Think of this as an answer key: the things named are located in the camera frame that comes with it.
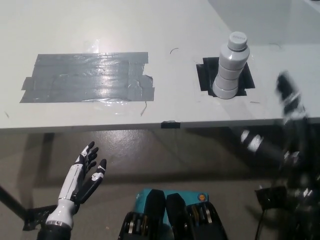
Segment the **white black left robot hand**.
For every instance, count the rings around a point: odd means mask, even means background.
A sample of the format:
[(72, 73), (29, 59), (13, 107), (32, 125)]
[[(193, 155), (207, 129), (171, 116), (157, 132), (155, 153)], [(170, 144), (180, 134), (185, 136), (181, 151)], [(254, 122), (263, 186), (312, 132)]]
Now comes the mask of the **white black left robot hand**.
[(95, 142), (89, 143), (78, 155), (70, 167), (59, 199), (65, 199), (76, 205), (84, 204), (103, 181), (107, 168), (107, 160), (102, 159), (99, 164), (95, 161), (98, 156), (98, 147)]

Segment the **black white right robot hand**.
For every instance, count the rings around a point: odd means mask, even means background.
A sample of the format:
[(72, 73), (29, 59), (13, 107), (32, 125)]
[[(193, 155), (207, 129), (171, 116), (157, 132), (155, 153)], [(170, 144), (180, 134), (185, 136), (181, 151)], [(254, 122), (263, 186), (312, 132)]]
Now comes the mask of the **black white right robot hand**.
[(288, 71), (279, 73), (276, 80), (276, 92), (282, 105), (283, 124), (299, 121), (307, 117), (306, 109), (301, 102), (301, 92)]

